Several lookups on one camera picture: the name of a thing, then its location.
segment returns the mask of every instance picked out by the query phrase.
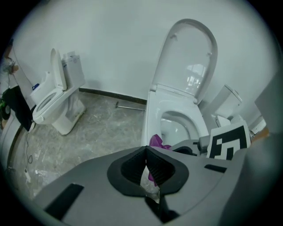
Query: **gray floor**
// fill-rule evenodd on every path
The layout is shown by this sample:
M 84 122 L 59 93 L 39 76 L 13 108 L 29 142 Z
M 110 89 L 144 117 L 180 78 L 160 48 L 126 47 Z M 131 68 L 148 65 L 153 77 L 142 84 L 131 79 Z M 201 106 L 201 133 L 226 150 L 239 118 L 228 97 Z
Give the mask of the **gray floor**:
M 16 141 L 9 166 L 17 190 L 30 199 L 54 179 L 88 159 L 140 146 L 143 111 L 115 108 L 118 99 L 80 93 L 87 107 L 74 129 L 61 136 L 52 125 L 36 125 L 28 134 L 23 129 Z M 144 105 L 121 101 L 121 105 L 145 108 Z M 30 181 L 25 175 L 27 165 Z

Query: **toilet base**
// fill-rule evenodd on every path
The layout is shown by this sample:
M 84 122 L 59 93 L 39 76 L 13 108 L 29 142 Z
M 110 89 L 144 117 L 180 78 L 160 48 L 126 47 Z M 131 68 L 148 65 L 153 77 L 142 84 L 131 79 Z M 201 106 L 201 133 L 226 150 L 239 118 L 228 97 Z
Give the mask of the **toilet base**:
M 61 116 L 52 123 L 61 135 L 70 133 L 76 122 L 86 110 L 79 99 L 78 92 L 74 92 L 64 104 L 65 106 Z

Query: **black cloth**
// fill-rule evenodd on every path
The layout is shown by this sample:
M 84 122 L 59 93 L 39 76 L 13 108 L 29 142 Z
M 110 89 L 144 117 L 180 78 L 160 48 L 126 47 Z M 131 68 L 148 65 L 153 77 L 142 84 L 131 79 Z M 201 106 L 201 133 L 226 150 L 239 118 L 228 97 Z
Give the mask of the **black cloth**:
M 32 112 L 23 97 L 20 87 L 16 86 L 12 89 L 7 89 L 3 93 L 3 99 L 13 109 L 20 124 L 29 131 L 31 128 Z

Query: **black cord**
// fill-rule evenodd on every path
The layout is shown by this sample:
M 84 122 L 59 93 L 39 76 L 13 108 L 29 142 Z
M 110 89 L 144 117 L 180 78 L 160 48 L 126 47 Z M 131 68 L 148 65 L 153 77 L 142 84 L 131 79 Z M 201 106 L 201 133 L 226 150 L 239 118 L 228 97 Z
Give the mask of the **black cord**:
M 28 149 L 27 136 L 28 136 L 28 132 L 27 132 L 27 134 L 26 134 L 26 140 L 25 140 L 26 143 L 27 143 L 27 148 L 25 148 L 26 143 L 25 143 L 24 146 L 23 146 L 23 151 L 26 151 L 26 156 L 27 156 L 27 164 L 26 164 L 25 171 L 27 171 L 27 165 L 32 163 L 32 155 L 28 156 L 28 154 L 27 154 L 27 149 Z
M 16 60 L 17 60 L 17 62 L 18 62 L 18 65 L 19 65 L 19 67 L 22 69 L 22 67 L 21 67 L 21 65 L 19 64 L 19 61 L 18 61 L 18 59 L 17 59 L 17 56 L 16 56 L 16 53 L 15 53 L 14 47 L 12 47 L 12 49 L 13 49 L 15 58 L 16 58 Z M 30 82 L 30 84 L 32 85 L 31 81 L 28 79 L 28 77 L 26 76 L 26 74 L 25 74 L 25 72 L 23 71 L 23 69 L 22 69 L 22 72 L 23 72 L 23 74 L 25 75 L 25 77 L 27 78 L 27 80 Z

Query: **purple cloth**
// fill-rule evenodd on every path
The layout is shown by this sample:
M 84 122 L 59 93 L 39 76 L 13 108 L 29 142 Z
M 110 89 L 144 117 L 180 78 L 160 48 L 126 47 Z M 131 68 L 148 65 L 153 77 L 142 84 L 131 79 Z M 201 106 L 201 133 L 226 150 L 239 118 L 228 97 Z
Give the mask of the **purple cloth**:
M 169 148 L 171 148 L 170 145 L 163 145 L 162 144 L 162 139 L 159 137 L 159 135 L 155 134 L 151 137 L 150 141 L 149 141 L 149 145 L 151 147 L 161 147 L 163 149 L 169 150 Z M 149 180 L 154 182 L 154 186 L 156 187 L 157 184 L 155 183 L 155 180 L 153 178 L 153 176 L 151 175 L 151 173 L 149 173 Z

